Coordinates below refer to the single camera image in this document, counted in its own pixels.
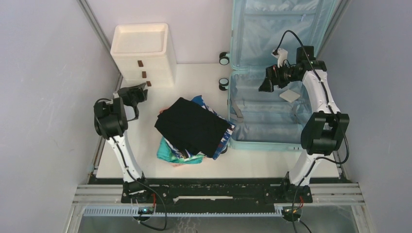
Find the black t-shirt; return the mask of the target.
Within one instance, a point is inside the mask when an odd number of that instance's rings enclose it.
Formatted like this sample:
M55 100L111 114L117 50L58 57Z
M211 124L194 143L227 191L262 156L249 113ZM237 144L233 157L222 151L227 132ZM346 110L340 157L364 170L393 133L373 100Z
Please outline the black t-shirt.
M197 103L179 98L154 127L178 150L213 157L230 124Z

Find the light blue ribbed suitcase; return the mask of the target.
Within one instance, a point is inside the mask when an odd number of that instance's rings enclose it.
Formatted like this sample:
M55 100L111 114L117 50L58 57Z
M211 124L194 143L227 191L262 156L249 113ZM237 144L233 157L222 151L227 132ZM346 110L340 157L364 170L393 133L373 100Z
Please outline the light blue ribbed suitcase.
M260 92L265 69L275 65L276 48L288 52L295 64L301 45L319 51L336 0L236 0L233 2L229 62L228 117L236 128L230 147L237 150L300 150L301 132L311 116L302 82L286 89L299 95L293 102L281 98L284 88Z

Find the small grey white box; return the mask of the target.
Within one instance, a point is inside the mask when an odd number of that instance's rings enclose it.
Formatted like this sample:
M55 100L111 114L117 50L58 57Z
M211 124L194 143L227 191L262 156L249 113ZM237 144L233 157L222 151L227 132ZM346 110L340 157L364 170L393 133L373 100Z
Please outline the small grey white box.
M289 103L293 103L294 101L298 100L301 97L301 95L294 92L294 91L292 91L292 90L290 90L290 89L288 89L288 90L282 92L279 95L279 97L282 98L283 100L289 102Z

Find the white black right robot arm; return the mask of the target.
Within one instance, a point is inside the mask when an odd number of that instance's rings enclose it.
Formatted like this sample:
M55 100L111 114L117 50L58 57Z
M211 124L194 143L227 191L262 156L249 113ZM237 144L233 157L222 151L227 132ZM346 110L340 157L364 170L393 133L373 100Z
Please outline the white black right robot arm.
M265 78L258 90L274 92L276 86L283 88L291 82L302 82L312 111L301 132L303 151L280 190L283 200L293 202L309 184L318 163L328 160L342 143L347 143L345 133L350 118L337 107L328 86L326 64L314 57L313 46L298 47L294 65L289 65L285 49L277 48L272 55L277 63L265 69Z

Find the teal polo shirt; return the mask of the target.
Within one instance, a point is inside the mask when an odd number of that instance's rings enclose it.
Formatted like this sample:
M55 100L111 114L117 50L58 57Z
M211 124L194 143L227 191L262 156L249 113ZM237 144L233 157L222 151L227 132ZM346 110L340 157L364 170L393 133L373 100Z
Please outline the teal polo shirt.
M173 165L199 164L203 161L204 154L190 154L186 151L185 154L179 152L175 147L171 146L169 141L164 137L161 138L159 148L157 150L157 158Z

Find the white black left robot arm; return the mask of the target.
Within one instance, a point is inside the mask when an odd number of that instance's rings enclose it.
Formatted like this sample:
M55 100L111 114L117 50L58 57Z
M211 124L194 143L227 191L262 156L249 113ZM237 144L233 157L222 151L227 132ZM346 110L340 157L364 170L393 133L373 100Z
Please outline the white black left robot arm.
M128 123L137 120L137 105L147 100L146 83L120 88L112 99L95 101L94 127L113 149L123 175L123 195L133 195L140 202L147 202L152 196L151 188L145 183L145 176L137 164L127 137Z

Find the white drawer box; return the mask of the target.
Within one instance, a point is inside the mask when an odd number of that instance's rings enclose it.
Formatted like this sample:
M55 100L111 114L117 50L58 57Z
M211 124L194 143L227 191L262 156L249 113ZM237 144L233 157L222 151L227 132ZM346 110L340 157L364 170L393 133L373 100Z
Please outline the white drawer box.
M166 23L122 24L115 28L110 54L129 85L174 87L177 61Z

